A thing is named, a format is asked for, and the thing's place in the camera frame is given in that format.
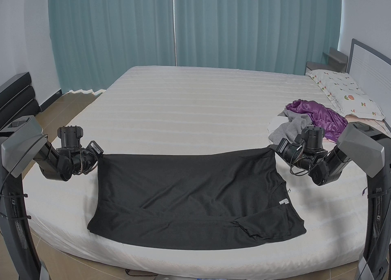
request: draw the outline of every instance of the purple garment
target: purple garment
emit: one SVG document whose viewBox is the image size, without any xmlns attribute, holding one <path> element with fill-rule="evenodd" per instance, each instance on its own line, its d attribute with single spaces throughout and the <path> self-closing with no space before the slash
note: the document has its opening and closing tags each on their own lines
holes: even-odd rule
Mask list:
<svg viewBox="0 0 391 280">
<path fill-rule="evenodd" d="M 307 114 L 315 126 L 325 129 L 325 137 L 336 142 L 348 121 L 333 111 L 315 101 L 297 100 L 286 106 L 287 110 L 298 114 Z"/>
</svg>

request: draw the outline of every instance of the black t-shirt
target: black t-shirt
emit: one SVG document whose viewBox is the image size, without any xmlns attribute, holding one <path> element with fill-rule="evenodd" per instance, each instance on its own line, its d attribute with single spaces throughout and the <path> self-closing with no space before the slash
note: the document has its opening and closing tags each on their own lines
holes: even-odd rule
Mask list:
<svg viewBox="0 0 391 280">
<path fill-rule="evenodd" d="M 150 248 L 215 250 L 297 237 L 269 148 L 215 155 L 103 155 L 90 232 Z"/>
</svg>

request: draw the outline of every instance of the gray cloth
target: gray cloth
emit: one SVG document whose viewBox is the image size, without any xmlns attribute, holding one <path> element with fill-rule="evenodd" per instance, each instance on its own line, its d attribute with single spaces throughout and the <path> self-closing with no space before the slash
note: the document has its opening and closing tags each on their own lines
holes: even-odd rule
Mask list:
<svg viewBox="0 0 391 280">
<path fill-rule="evenodd" d="M 312 124 L 312 120 L 307 114 L 298 114 L 287 109 L 284 109 L 278 116 L 288 117 L 289 122 L 281 124 L 270 134 L 269 140 L 273 144 L 279 144 L 282 138 L 292 143 L 304 127 Z"/>
</svg>

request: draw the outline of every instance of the tile floor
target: tile floor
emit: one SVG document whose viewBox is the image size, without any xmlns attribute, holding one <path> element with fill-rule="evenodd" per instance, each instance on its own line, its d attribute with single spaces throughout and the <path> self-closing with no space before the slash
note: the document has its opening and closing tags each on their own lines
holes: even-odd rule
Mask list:
<svg viewBox="0 0 391 280">
<path fill-rule="evenodd" d="M 44 112 L 36 116 L 48 134 L 49 141 L 57 137 L 57 128 L 67 125 L 86 106 L 97 97 L 91 93 L 68 93 L 60 97 Z M 31 168 L 32 163 L 26 168 L 22 176 Z M 39 257 L 45 262 L 52 280 L 135 280 L 137 277 L 128 276 L 123 268 L 105 265 L 91 260 L 63 253 L 46 243 L 37 233 L 33 233 L 33 240 Z M 336 268 L 317 271 L 314 273 L 291 277 L 285 280 L 353 280 L 357 262 L 349 263 Z M 152 273 L 132 271 L 134 275 L 144 275 L 143 280 L 153 280 Z M 18 276 L 12 264 L 11 258 L 0 236 L 0 278 L 17 280 Z"/>
</svg>

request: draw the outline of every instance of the white wall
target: white wall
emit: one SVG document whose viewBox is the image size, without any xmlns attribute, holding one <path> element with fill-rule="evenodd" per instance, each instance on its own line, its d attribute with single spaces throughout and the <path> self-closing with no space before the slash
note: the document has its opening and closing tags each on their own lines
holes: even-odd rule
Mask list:
<svg viewBox="0 0 391 280">
<path fill-rule="evenodd" d="M 338 49 L 346 55 L 352 38 L 391 58 L 391 0 L 342 0 Z"/>
<path fill-rule="evenodd" d="M 40 105 L 60 89 L 47 0 L 0 0 L 0 84 L 22 72 Z"/>
</svg>

